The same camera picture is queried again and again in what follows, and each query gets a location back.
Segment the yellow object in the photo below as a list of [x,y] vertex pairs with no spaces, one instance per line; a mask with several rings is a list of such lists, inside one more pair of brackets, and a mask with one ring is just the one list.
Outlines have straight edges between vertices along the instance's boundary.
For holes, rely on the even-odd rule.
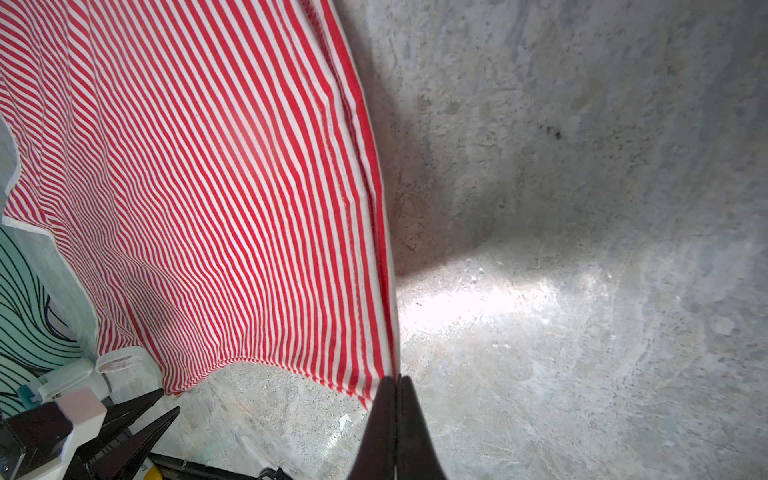
[[139,467],[139,471],[134,475],[134,480],[163,480],[163,474],[160,469],[152,463],[150,459],[145,459]]
[[156,465],[152,465],[152,468],[144,474],[144,480],[163,480],[163,474],[160,473],[160,469]]

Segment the white plastic part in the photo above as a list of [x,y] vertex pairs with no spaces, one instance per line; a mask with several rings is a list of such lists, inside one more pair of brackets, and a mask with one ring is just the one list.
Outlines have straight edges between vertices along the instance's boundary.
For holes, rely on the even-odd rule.
[[93,370],[94,364],[90,360],[77,359],[69,365],[48,372],[40,377],[42,385],[38,388],[36,397],[43,403],[49,402],[56,395],[87,379]]

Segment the concrete floor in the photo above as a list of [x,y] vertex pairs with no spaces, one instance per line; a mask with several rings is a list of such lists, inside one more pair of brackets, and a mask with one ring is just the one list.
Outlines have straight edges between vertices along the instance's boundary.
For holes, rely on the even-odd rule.
[[[402,369],[449,478],[768,477],[768,4],[336,5],[388,189]],[[117,401],[158,385],[150,366],[111,381]],[[264,366],[140,425],[176,404],[159,452],[251,475],[345,478],[365,425]]]

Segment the red and white striped fabric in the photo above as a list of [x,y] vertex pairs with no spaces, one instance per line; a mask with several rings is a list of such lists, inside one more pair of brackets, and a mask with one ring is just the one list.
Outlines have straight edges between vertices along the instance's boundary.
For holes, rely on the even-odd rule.
[[330,0],[2,0],[4,223],[51,234],[102,369],[228,363],[371,399],[398,325],[376,148]]

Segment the cloth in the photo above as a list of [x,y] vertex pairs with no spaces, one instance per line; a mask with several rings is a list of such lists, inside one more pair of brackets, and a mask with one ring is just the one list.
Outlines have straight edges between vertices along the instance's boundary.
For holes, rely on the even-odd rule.
[[98,368],[184,392],[262,362],[366,401],[396,374],[384,197],[329,0],[2,0],[3,222],[52,235]]

